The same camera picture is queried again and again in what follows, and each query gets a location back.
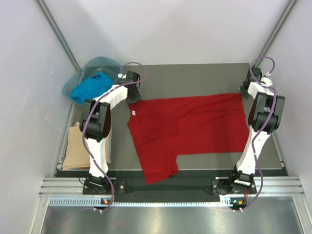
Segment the aluminium frame rail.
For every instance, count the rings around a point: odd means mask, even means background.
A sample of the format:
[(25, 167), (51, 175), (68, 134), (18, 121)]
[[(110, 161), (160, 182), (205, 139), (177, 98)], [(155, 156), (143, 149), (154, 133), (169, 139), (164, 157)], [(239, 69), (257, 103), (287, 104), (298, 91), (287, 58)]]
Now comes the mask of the aluminium frame rail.
[[(81, 196), (84, 186), (77, 178), (45, 178), (39, 189), (39, 196)], [(210, 188), (211, 182), (208, 178), (170, 178), (168, 180), (147, 185), (142, 178), (116, 179), (115, 190), (126, 191), (130, 186), (142, 187), (144, 189), (156, 189), (161, 186), (181, 185), (183, 187), (194, 187), (198, 184), (201, 187)], [(254, 178), (255, 187), (260, 189), (261, 196), (303, 196), (305, 194), (301, 181), (298, 177), (289, 176), (266, 176), (261, 180), (260, 177)]]

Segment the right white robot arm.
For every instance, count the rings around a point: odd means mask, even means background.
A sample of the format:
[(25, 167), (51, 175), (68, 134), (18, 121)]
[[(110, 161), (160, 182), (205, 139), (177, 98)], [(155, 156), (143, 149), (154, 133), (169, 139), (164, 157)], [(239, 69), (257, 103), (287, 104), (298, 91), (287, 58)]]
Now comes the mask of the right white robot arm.
[(249, 136), (245, 149), (227, 181), (229, 190), (234, 194), (252, 188), (262, 148), (281, 123), (286, 99), (276, 94), (269, 75), (263, 76), (260, 68), (250, 66), (247, 77), (240, 86), (244, 96), (253, 98), (253, 105), (248, 117)]

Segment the teal plastic basket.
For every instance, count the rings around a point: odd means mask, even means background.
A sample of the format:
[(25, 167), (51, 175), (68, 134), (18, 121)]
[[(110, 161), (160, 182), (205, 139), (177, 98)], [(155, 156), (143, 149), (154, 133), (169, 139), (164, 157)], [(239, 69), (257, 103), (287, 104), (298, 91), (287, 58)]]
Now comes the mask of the teal plastic basket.
[(72, 91), (85, 79), (88, 77), (93, 77), (98, 72), (102, 72), (107, 75), (114, 84), (120, 82), (118, 74), (121, 69), (121, 64), (118, 62), (106, 58), (106, 57), (96, 57), (87, 62), (63, 87), (63, 95), (74, 104), (81, 106), (82, 104), (71, 98)]

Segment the folded tan t-shirt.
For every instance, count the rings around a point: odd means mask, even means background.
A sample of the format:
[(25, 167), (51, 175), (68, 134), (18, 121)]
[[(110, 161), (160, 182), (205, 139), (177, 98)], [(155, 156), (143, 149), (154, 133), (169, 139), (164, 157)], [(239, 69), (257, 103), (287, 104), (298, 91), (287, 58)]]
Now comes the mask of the folded tan t-shirt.
[[(106, 138), (101, 142), (95, 140), (95, 144), (100, 146), (100, 162), (98, 164), (102, 166), (105, 172), (108, 169), (105, 147)], [(91, 162), (92, 160), (90, 160), (89, 154), (82, 143), (82, 132), (79, 129), (79, 122), (76, 122), (74, 126), (69, 128), (68, 144), (62, 168), (63, 170), (85, 169), (90, 167)]]

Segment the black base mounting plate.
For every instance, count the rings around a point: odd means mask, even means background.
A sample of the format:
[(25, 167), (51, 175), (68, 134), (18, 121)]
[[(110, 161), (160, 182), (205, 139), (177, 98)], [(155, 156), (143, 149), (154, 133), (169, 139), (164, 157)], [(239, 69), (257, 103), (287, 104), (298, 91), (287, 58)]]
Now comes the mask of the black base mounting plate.
[(171, 175), (165, 179), (208, 178), (211, 180), (209, 183), (209, 185), (211, 185), (210, 188), (201, 187), (198, 184), (190, 188), (181, 185), (170, 185), (150, 190), (142, 187), (130, 186), (128, 190), (124, 191), (122, 190), (123, 186), (121, 186), (121, 188), (116, 191), (114, 187), (116, 179), (142, 178), (145, 180), (146, 184), (147, 182), (142, 170), (111, 170), (108, 173), (108, 176), (110, 177), (114, 188), (111, 189), (108, 194), (101, 194), (98, 196), (105, 196), (113, 193), (115, 195), (114, 199), (117, 202), (211, 202), (217, 201), (218, 196), (220, 195), (237, 195), (246, 197), (248, 195), (256, 194), (254, 183), (251, 189), (244, 190), (237, 194), (232, 193), (229, 186), (231, 173), (231, 170), (180, 170), (176, 175)]

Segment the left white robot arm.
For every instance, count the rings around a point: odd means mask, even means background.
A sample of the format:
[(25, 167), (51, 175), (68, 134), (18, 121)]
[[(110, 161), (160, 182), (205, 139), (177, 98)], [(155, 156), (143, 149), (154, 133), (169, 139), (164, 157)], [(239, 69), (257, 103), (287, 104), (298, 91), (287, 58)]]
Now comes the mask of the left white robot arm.
[(132, 104), (141, 100), (138, 92), (140, 75), (127, 71), (118, 74), (120, 82), (112, 85), (103, 94), (86, 99), (80, 119), (83, 146), (90, 157), (90, 170), (84, 182), (84, 195), (108, 194), (111, 182), (107, 178), (111, 157), (112, 125), (111, 110), (120, 102)]

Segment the red t-shirt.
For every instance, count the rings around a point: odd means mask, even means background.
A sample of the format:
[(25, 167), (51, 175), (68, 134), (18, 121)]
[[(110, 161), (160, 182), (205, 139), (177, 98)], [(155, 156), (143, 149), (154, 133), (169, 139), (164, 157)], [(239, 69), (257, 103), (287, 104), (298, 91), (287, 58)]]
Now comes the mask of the red t-shirt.
[(249, 130), (237, 93), (141, 100), (128, 128), (147, 184), (178, 173), (179, 155), (240, 153)]

